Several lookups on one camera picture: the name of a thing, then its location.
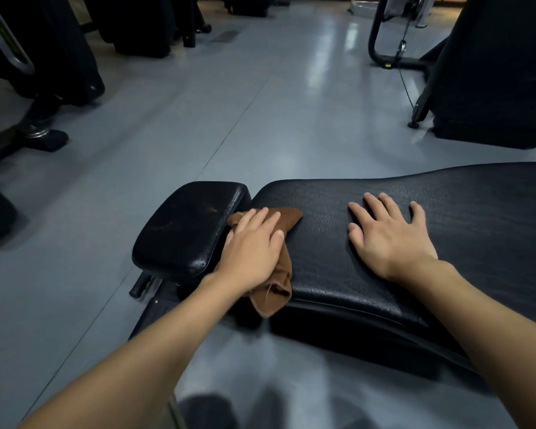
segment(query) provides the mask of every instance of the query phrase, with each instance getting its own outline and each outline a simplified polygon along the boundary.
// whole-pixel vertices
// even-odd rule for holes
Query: floor seam
[[[208,161],[206,162],[205,166],[202,167],[202,170],[199,172],[199,174],[197,175],[197,177],[195,177],[195,181],[198,180],[200,178],[200,175],[202,174],[202,172],[205,171],[205,169],[207,168],[207,166],[209,165],[209,163],[213,160],[214,156],[216,155],[216,153],[220,150],[220,148],[222,147],[222,145],[225,143],[226,139],[229,137],[230,133],[232,133],[232,131],[234,130],[234,128],[236,127],[236,125],[238,124],[238,122],[240,122],[240,120],[244,117],[244,115],[246,114],[246,112],[248,111],[248,108],[250,108],[250,106],[254,103],[254,101],[256,100],[256,98],[258,97],[258,95],[260,94],[260,92],[264,89],[264,86],[266,84],[268,84],[268,81],[272,78],[272,76],[274,75],[274,72],[276,71],[276,69],[278,68],[278,66],[280,66],[280,64],[283,62],[283,60],[287,57],[287,54],[286,55],[283,55],[279,61],[275,64],[274,68],[272,69],[272,71],[270,72],[270,74],[268,75],[268,77],[266,78],[266,80],[264,81],[264,84],[262,84],[262,86],[258,89],[258,91],[256,92],[256,94],[254,95],[254,98],[252,98],[252,100],[250,101],[250,103],[246,106],[246,108],[244,109],[244,111],[242,112],[242,114],[240,115],[240,117],[238,118],[238,120],[234,123],[233,127],[230,128],[230,131],[228,132],[228,134],[225,136],[224,140],[222,140],[221,144],[218,145],[218,147],[216,148],[216,150],[214,151],[213,155],[208,159]]]
[[[34,406],[36,405],[36,403],[38,402],[38,400],[40,400],[40,397],[42,397],[42,395],[44,394],[44,391],[46,391],[46,389],[49,387],[49,385],[51,384],[51,382],[54,380],[54,378],[57,376],[57,374],[59,373],[59,371],[62,369],[63,365],[66,363],[66,361],[68,361],[68,359],[70,358],[71,354],[74,353],[75,349],[79,346],[79,344],[82,342],[83,338],[86,336],[86,334],[89,332],[89,330],[91,330],[91,327],[93,326],[93,324],[95,324],[95,321],[97,321],[97,318],[100,316],[101,312],[105,310],[105,308],[107,307],[107,304],[109,304],[109,301],[111,301],[111,299],[114,297],[114,295],[117,293],[117,290],[121,287],[121,285],[123,284],[123,282],[126,280],[127,277],[129,277],[129,274],[131,273],[131,271],[133,270],[133,266],[131,266],[129,268],[129,271],[127,272],[127,274],[125,274],[125,276],[123,277],[123,280],[121,280],[121,282],[117,285],[117,287],[115,288],[115,290],[113,291],[113,293],[109,296],[109,298],[107,299],[107,301],[105,302],[105,304],[103,304],[103,307],[101,307],[101,310],[99,311],[99,313],[97,313],[97,315],[95,315],[95,318],[93,319],[93,321],[91,322],[91,324],[89,324],[89,326],[86,328],[86,331],[81,335],[81,337],[79,338],[79,340],[77,341],[77,343],[75,344],[75,346],[71,349],[71,351],[67,354],[67,356],[64,358],[64,360],[62,361],[62,363],[60,364],[60,366],[56,369],[56,371],[54,372],[54,374],[52,375],[52,377],[50,378],[50,380],[47,382],[47,384],[45,385],[45,387],[42,389],[42,391],[40,391],[40,394],[36,397],[36,400],[30,405],[30,407],[28,408],[28,411],[26,411],[26,413],[24,414],[24,417],[21,418],[21,421],[23,421],[26,417],[28,417],[28,414],[30,413],[30,411],[32,410],[32,408],[34,408]]]

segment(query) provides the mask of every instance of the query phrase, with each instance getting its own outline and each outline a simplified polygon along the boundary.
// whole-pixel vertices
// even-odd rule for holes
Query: towel
[[[276,212],[279,212],[281,216],[272,234],[276,230],[282,230],[285,238],[288,231],[292,230],[292,227],[302,218],[302,211],[296,208],[270,208],[264,220],[266,221]],[[236,212],[229,216],[226,222],[235,229],[243,215],[242,212]],[[286,248],[286,242],[282,245],[278,263],[268,280],[254,288],[249,297],[256,311],[263,318],[271,317],[290,301],[292,298],[292,260]]]

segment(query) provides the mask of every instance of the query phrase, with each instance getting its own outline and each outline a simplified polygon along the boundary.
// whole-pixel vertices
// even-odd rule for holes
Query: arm
[[[226,240],[218,269],[183,303],[79,377],[23,429],[142,428],[163,409],[201,342],[229,308],[272,272],[283,233],[279,213],[251,210]]]
[[[411,203],[408,224],[386,194],[366,193],[375,219],[356,203],[361,223],[349,238],[361,259],[380,277],[407,288],[457,339],[488,385],[522,429],[536,429],[536,323],[468,283],[437,258],[425,212]]]

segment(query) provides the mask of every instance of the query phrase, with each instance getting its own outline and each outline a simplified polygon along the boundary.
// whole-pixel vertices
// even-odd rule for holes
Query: glossy floor
[[[88,35],[105,95],[57,117],[71,138],[64,149],[23,150],[0,163],[0,190],[22,215],[0,244],[0,427],[15,425],[127,339],[143,310],[127,295],[139,274],[131,247],[186,182],[241,181],[254,194],[283,178],[536,160],[536,149],[436,139],[428,123],[409,130],[401,78],[370,66],[371,20],[346,13],[347,4],[294,0],[267,19],[229,16],[217,2],[202,6],[213,33],[162,60],[122,57]],[[438,42],[454,14],[437,11],[427,29],[410,30],[409,51]],[[402,29],[385,24],[378,48],[394,52]],[[226,31],[237,35],[216,39]],[[416,99],[420,75],[403,77]],[[0,80],[0,129],[27,105]],[[206,340],[178,389],[181,400],[213,394],[231,404],[242,427],[513,427],[495,398],[461,382],[226,325]]]

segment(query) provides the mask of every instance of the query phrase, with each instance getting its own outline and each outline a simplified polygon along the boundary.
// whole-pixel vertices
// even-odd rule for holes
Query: dark floor patch
[[[223,33],[220,33],[220,35],[215,37],[211,42],[230,43],[235,40],[236,36],[238,36],[239,34],[240,31],[238,30],[228,30]]]

